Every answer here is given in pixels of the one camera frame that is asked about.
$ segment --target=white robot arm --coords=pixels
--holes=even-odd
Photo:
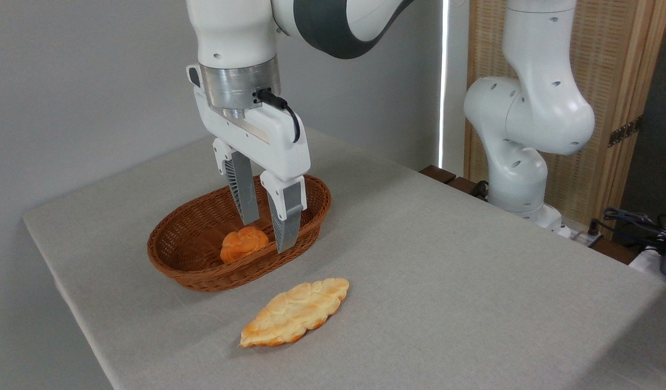
[[[300,118],[280,93],[275,36],[301,37],[340,59],[370,51],[412,0],[187,0],[199,64],[187,67],[219,172],[244,225],[258,219],[251,173],[265,168],[279,252],[296,242],[311,166]]]
[[[561,214],[544,204],[547,165],[537,151],[571,155],[595,126],[569,64],[575,7],[576,0],[508,0],[502,50],[519,79],[483,77],[464,104],[487,153],[489,202],[555,232]]]

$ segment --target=golden crust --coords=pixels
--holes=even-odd
[[[301,283],[278,294],[241,331],[239,347],[279,346],[299,340],[338,311],[350,282],[342,277]]]
[[[268,236],[266,236],[266,233],[261,232],[256,227],[247,226],[239,230],[239,232],[229,233],[224,238],[219,258],[225,264],[229,264],[266,246],[268,246]]]

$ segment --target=brown basket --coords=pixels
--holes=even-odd
[[[264,249],[224,264],[219,258],[222,240],[229,232],[243,228],[229,187],[207,193],[167,215],[150,234],[147,254],[155,268],[182,286],[195,291],[233,289],[273,271],[305,252],[318,238],[323,219],[331,207],[331,193],[320,179],[305,175],[306,203],[295,246],[277,252],[268,195],[256,182],[261,218],[251,226],[268,235]]]

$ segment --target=black cable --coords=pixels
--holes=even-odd
[[[299,137],[301,136],[301,129],[299,128],[299,119],[296,118],[296,114],[294,111],[290,108],[290,106],[285,106],[285,109],[290,113],[292,116],[292,120],[294,121],[294,143],[299,140]]]
[[[475,188],[472,188],[470,192],[472,197],[482,197],[486,198],[489,195],[489,182],[486,180],[480,180],[475,185]]]
[[[624,237],[625,239],[630,239],[630,240],[638,242],[640,244],[645,244],[645,246],[652,246],[652,247],[655,247],[656,249],[666,251],[666,239],[662,239],[661,237],[659,237],[659,239],[657,239],[655,241],[650,241],[650,240],[647,240],[647,239],[642,239],[640,237],[634,237],[634,236],[631,236],[631,235],[627,235],[624,232],[620,232],[618,229],[615,229],[611,226],[603,224],[598,219],[591,219],[591,224],[593,224],[593,223],[597,224],[600,227],[608,229],[611,232],[613,232],[617,235],[620,235],[621,237]]]
[[[294,121],[293,143],[296,143],[301,136],[299,119],[296,118],[295,112],[290,108],[289,104],[287,104],[287,101],[279,96],[275,96],[273,92],[267,91],[266,89],[261,89],[260,91],[256,92],[256,97],[258,97],[258,99],[260,99],[263,103],[269,104],[274,108],[283,109],[283,111],[287,111],[288,113],[290,113],[290,115],[292,116],[292,120]]]

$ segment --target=table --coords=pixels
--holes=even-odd
[[[308,131],[333,207],[298,259],[205,294],[153,268],[175,207],[226,185],[211,140],[25,222],[110,382],[175,388],[666,388],[666,286],[417,172]],[[237,347],[276,294],[347,277],[322,328]]]

